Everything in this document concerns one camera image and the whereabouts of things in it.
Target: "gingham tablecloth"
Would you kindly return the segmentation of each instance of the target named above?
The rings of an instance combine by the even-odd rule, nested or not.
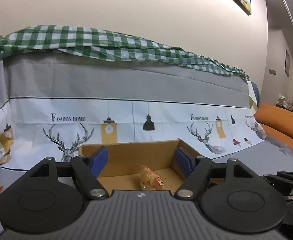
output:
[[[38,25],[0,36],[0,59],[35,50],[62,51],[106,61],[153,61],[219,75],[248,75],[239,68],[144,38],[82,27]]]

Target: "orange pillow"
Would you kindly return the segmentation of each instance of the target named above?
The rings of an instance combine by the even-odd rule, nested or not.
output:
[[[288,146],[290,146],[293,149],[293,139],[287,135],[285,135],[284,133],[281,133],[275,129],[273,129],[272,127],[269,127],[265,124],[261,124],[261,126],[263,127],[265,133],[267,135],[270,135],[276,139],[278,139],[279,141],[287,144]]]
[[[255,119],[262,124],[293,138],[293,113],[276,106],[260,104],[254,115]]]

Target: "wall switch plate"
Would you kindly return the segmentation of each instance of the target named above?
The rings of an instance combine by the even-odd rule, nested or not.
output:
[[[276,75],[276,70],[269,69],[269,73],[272,75]]]

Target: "deer illustration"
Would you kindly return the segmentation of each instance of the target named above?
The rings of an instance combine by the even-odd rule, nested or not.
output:
[[[248,125],[247,121],[245,121],[245,124],[247,125],[247,127],[250,127],[251,130],[254,131],[260,139],[265,140],[266,133],[257,121],[253,122],[254,126],[251,125],[252,123],[250,125]]]
[[[60,140],[60,133],[58,132],[57,134],[57,138],[55,139],[54,136],[52,136],[52,128],[55,126],[52,125],[52,127],[49,129],[48,134],[45,132],[44,128],[43,128],[43,132],[45,133],[45,136],[53,143],[58,145],[58,149],[60,151],[63,152],[63,156],[61,159],[61,162],[69,162],[71,160],[71,158],[74,157],[74,152],[76,152],[79,149],[79,145],[81,143],[87,142],[94,131],[94,127],[92,129],[91,134],[89,135],[88,130],[81,124],[81,126],[83,127],[83,129],[85,130],[85,135],[82,136],[82,140],[80,140],[80,136],[79,133],[77,133],[77,140],[75,140],[74,142],[72,142],[72,147],[71,148],[66,148],[64,146],[64,142]]]
[[[213,125],[209,125],[208,124],[208,130],[205,128],[205,135],[204,138],[201,137],[201,135],[198,134],[198,129],[196,128],[195,132],[192,130],[192,127],[194,125],[194,122],[191,124],[190,128],[188,127],[188,125],[186,125],[187,129],[189,130],[189,132],[196,136],[198,138],[198,140],[200,142],[202,142],[209,150],[210,152],[214,153],[214,154],[222,154],[224,152],[226,152],[226,149],[222,146],[212,146],[208,143],[208,136],[210,135],[210,133],[212,133],[212,129],[213,129]]]

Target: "cardboard box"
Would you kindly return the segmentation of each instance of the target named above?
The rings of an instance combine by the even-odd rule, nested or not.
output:
[[[101,146],[108,149],[109,160],[98,181],[109,194],[114,189],[141,190],[141,164],[162,177],[165,187],[174,193],[184,181],[184,176],[173,158],[175,148],[182,147],[194,157],[201,155],[181,139],[144,143],[86,144],[80,147],[79,155],[90,156]]]

